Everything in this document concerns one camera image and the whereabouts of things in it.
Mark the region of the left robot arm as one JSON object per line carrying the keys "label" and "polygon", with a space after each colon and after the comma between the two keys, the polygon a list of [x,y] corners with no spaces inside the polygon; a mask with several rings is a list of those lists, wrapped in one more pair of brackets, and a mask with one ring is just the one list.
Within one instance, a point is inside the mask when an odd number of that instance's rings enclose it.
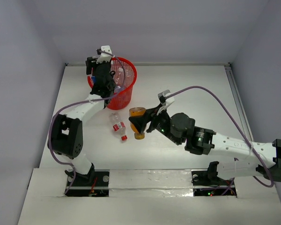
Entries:
{"label": "left robot arm", "polygon": [[86,74],[91,76],[93,87],[88,97],[69,106],[74,109],[67,114],[58,111],[50,124],[48,148],[54,160],[72,167],[68,175],[78,177],[83,185],[94,181],[94,165],[81,153],[83,148],[83,123],[103,110],[115,97],[117,87],[115,72],[111,69],[114,56],[102,53],[99,57],[88,57]]}

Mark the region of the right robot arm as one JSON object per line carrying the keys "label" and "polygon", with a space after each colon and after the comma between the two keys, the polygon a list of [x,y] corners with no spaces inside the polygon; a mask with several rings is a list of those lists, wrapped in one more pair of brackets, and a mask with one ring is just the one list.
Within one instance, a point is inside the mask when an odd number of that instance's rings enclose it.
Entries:
{"label": "right robot arm", "polygon": [[194,155],[226,156],[232,163],[211,162],[204,178],[216,184],[235,177],[263,176],[281,182],[281,139],[273,142],[246,142],[211,129],[195,126],[195,120],[184,113],[169,116],[166,110],[147,109],[142,115],[129,117],[139,133],[159,131],[176,145]]}

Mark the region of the light blue label bottle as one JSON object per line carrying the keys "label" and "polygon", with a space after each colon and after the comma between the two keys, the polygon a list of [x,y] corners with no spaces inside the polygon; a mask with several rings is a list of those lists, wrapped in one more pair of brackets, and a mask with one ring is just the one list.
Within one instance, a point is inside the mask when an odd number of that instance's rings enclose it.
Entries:
{"label": "light blue label bottle", "polygon": [[123,70],[121,67],[115,70],[114,81],[117,86],[128,88],[134,80],[134,71],[130,69]]}

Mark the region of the clear unlabelled bottle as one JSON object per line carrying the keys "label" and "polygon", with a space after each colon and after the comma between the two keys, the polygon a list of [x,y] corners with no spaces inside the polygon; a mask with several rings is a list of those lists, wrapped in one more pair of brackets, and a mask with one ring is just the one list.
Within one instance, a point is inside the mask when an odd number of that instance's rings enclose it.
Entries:
{"label": "clear unlabelled bottle", "polygon": [[120,93],[121,91],[123,91],[124,89],[125,89],[125,87],[117,86],[117,87],[115,87],[115,89],[114,89],[114,94],[118,94],[118,93]]}

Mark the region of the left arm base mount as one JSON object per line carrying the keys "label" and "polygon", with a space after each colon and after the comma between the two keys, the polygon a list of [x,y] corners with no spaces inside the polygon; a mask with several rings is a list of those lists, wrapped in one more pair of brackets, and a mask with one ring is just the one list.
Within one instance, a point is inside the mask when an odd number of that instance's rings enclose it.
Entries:
{"label": "left arm base mount", "polygon": [[110,171],[95,170],[94,179],[87,181],[77,176],[66,192],[68,197],[108,197]]}

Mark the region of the dark blue label bottle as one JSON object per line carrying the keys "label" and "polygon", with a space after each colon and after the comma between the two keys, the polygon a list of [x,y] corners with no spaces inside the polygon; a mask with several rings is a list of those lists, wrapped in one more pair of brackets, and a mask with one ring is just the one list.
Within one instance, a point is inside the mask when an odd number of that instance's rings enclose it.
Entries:
{"label": "dark blue label bottle", "polygon": [[96,77],[95,76],[91,76],[90,77],[91,83],[94,85],[96,83]]}

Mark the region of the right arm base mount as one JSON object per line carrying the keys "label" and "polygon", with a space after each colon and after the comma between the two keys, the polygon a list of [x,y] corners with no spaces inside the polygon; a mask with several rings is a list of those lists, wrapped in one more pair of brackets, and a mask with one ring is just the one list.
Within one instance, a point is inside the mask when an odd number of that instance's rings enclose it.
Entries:
{"label": "right arm base mount", "polygon": [[233,180],[216,178],[211,180],[207,177],[207,171],[192,171],[193,196],[237,196]]}

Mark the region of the red label clear bottle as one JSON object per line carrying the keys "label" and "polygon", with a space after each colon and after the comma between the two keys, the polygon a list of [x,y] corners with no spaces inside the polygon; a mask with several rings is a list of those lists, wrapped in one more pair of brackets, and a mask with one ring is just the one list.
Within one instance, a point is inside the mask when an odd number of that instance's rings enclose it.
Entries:
{"label": "red label clear bottle", "polygon": [[110,115],[110,120],[114,132],[120,136],[121,141],[123,142],[126,141],[127,140],[126,126],[123,120],[121,119],[120,115],[118,113],[112,113]]}

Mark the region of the orange juice bottle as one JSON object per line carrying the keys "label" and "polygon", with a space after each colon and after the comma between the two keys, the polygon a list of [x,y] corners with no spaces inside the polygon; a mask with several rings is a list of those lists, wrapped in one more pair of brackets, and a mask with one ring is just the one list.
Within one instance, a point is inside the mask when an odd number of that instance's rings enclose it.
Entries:
{"label": "orange juice bottle", "polygon": [[146,109],[144,107],[134,107],[129,109],[130,127],[134,132],[134,138],[141,140],[145,138],[145,133],[142,131],[142,116]]}

